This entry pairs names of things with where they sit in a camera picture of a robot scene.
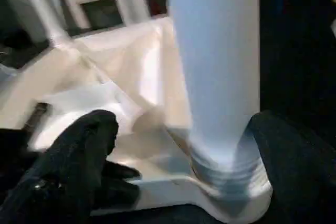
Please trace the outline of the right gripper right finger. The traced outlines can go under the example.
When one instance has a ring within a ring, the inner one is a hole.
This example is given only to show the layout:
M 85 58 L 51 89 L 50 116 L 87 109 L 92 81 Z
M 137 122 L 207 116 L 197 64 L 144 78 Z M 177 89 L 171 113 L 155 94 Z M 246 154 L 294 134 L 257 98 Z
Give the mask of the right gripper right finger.
M 248 123 L 279 206 L 292 223 L 335 223 L 335 148 L 271 111 Z

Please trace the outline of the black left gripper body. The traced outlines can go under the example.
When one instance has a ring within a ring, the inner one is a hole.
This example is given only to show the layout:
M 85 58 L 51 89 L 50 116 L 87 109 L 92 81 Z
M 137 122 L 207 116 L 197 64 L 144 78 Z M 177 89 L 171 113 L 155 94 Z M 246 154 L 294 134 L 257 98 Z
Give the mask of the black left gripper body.
M 35 160 L 28 151 L 32 133 L 21 129 L 1 129 L 1 190 L 13 188 Z

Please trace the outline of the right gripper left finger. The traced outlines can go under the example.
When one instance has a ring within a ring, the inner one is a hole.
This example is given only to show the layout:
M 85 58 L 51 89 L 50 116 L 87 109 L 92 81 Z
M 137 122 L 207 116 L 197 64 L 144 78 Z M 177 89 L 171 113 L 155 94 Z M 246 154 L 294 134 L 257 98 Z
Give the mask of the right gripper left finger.
M 107 110 L 75 120 L 9 190 L 1 223 L 85 223 L 118 128 Z

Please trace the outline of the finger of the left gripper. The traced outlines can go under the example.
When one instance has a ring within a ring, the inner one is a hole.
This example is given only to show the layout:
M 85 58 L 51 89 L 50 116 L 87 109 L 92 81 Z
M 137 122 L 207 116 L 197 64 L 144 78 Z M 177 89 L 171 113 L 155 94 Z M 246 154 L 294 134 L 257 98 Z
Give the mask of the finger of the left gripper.
M 137 185 L 125 181 L 102 181 L 95 192 L 95 206 L 133 206 L 139 196 Z
M 116 179 L 133 179 L 141 177 L 141 174 L 135 168 L 106 161 L 104 164 L 104 176 Z

